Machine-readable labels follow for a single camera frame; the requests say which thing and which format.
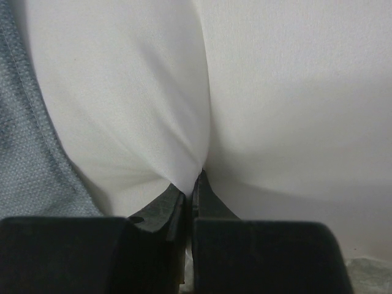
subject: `white pillow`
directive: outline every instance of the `white pillow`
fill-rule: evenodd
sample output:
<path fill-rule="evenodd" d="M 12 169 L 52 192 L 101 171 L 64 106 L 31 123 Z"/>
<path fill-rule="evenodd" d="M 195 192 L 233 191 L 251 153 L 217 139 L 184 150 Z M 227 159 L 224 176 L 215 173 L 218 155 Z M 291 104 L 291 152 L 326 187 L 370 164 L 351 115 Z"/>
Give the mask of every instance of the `white pillow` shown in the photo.
<path fill-rule="evenodd" d="M 188 194 L 209 152 L 240 217 L 322 221 L 346 257 L 392 261 L 391 1 L 18 1 L 55 128 L 106 212 L 169 181 Z"/>

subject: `white cloth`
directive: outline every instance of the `white cloth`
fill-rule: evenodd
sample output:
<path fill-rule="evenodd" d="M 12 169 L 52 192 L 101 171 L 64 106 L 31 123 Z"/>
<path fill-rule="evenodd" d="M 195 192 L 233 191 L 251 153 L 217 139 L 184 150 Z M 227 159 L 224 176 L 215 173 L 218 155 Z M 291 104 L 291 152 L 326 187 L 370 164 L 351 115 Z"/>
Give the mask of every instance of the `white cloth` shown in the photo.
<path fill-rule="evenodd" d="M 13 6 L 104 211 L 189 193 L 205 164 L 240 217 L 321 221 L 346 257 L 392 261 L 392 1 Z"/>

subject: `white fabric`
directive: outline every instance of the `white fabric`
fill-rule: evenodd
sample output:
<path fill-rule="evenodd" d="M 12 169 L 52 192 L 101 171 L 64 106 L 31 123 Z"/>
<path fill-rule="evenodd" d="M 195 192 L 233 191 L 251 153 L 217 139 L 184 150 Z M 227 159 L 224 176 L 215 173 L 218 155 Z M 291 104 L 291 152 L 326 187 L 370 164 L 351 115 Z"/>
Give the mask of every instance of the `white fabric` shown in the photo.
<path fill-rule="evenodd" d="M 392 1 L 19 1 L 55 128 L 106 211 L 169 181 L 189 193 L 209 152 L 240 217 L 322 221 L 346 257 L 392 261 Z"/>

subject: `blue fabric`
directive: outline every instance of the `blue fabric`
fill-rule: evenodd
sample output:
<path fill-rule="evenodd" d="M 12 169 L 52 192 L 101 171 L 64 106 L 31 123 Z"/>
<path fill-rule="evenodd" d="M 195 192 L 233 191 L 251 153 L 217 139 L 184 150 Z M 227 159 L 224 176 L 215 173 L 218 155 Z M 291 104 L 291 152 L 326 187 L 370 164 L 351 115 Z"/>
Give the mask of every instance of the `blue fabric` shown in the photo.
<path fill-rule="evenodd" d="M 0 0 L 0 218 L 99 216 L 56 137 L 8 2 Z"/>

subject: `gray fabric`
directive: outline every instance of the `gray fabric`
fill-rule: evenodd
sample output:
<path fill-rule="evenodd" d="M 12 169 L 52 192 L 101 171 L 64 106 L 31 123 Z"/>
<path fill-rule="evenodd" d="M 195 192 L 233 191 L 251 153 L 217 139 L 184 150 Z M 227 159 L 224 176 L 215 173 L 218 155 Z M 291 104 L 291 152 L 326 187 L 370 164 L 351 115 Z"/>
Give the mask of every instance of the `gray fabric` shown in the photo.
<path fill-rule="evenodd" d="M 6 0 L 0 0 L 0 218 L 99 216 L 61 149 Z"/>

